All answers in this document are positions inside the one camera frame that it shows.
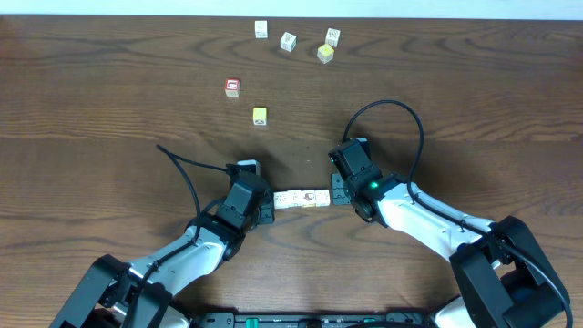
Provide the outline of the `green edged white block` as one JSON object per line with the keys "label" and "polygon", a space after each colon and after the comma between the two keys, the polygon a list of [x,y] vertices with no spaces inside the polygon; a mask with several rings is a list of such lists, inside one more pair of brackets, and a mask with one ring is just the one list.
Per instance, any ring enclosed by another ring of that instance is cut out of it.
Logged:
{"label": "green edged white block", "polygon": [[291,206],[290,194],[288,191],[275,192],[273,196],[274,196],[273,200],[274,209],[282,210],[287,209]]}

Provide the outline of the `teal edged white block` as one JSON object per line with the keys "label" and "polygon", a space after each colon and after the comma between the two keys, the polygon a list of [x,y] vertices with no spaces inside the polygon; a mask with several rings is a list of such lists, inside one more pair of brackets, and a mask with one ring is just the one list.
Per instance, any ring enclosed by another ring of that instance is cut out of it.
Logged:
{"label": "teal edged white block", "polygon": [[329,206],[331,204],[330,191],[328,190],[316,190],[315,195],[315,205],[317,207]]}

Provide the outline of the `white block brown picture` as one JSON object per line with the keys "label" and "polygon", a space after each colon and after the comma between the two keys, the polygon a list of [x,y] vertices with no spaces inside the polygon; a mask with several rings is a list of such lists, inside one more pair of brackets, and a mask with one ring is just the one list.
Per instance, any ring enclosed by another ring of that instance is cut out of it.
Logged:
{"label": "white block brown picture", "polygon": [[303,190],[301,201],[304,208],[315,207],[317,203],[315,190]]}

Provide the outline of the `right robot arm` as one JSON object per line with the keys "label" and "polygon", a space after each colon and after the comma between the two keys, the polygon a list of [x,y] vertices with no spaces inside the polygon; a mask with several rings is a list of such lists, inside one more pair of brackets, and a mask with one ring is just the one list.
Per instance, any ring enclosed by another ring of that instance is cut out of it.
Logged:
{"label": "right robot arm", "polygon": [[365,139],[329,153],[346,198],[367,222],[403,232],[447,260],[460,294],[436,310],[436,327],[542,327],[560,313],[573,324],[568,293],[527,225],[477,218],[383,175]]}

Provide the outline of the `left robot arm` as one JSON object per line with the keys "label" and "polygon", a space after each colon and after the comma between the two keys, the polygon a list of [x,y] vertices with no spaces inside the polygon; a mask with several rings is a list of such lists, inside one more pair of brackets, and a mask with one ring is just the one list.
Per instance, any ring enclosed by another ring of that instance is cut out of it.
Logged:
{"label": "left robot arm", "polygon": [[54,327],[189,327],[175,296],[239,251],[247,233],[274,221],[273,190],[258,162],[227,167],[230,192],[214,200],[160,250],[123,262],[106,254],[88,268]]}

